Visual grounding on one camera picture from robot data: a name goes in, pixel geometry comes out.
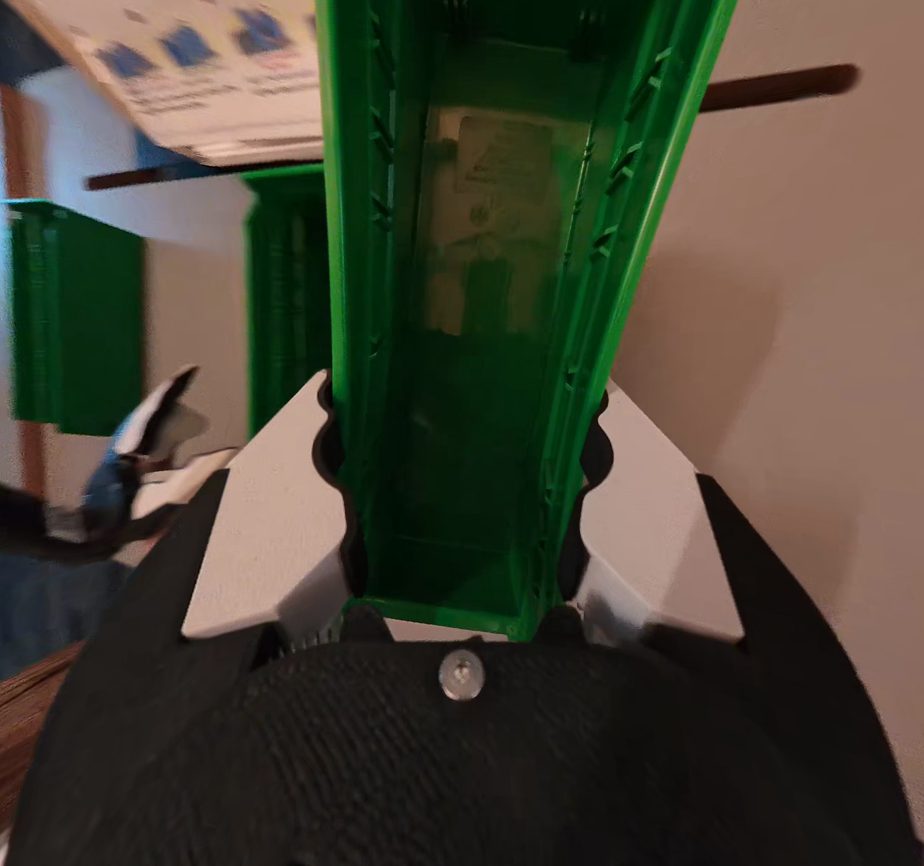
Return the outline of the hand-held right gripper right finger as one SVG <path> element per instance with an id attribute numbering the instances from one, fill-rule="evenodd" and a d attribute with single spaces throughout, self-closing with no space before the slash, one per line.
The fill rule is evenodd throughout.
<path id="1" fill-rule="evenodd" d="M 738 641 L 744 630 L 697 471 L 614 383 L 591 419 L 579 467 L 558 584 L 589 640 L 631 641 L 664 625 Z"/>

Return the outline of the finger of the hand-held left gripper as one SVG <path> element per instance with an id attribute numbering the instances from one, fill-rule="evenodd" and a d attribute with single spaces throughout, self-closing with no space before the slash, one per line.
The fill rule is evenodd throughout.
<path id="1" fill-rule="evenodd" d="M 138 509 L 187 504 L 216 471 L 228 466 L 237 452 L 235 447 L 223 448 L 193 456 L 182 467 L 145 474 L 138 489 Z"/>
<path id="2" fill-rule="evenodd" d="M 109 456 L 162 462 L 179 446 L 203 433 L 203 415 L 183 403 L 199 373 L 187 365 L 157 385 L 117 427 L 109 441 Z"/>

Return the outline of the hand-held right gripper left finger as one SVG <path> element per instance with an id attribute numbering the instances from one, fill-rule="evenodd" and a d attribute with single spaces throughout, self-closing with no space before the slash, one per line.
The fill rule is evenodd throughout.
<path id="1" fill-rule="evenodd" d="M 270 624 L 289 641 L 313 641 L 362 595 L 344 458 L 332 375 L 318 372 L 230 461 L 185 638 Z"/>

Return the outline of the printed instruction sheet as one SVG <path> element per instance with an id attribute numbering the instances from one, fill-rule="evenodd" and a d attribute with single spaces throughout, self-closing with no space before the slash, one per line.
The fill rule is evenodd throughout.
<path id="1" fill-rule="evenodd" d="M 153 143 L 207 167 L 323 150 L 315 0 L 7 0 Z"/>

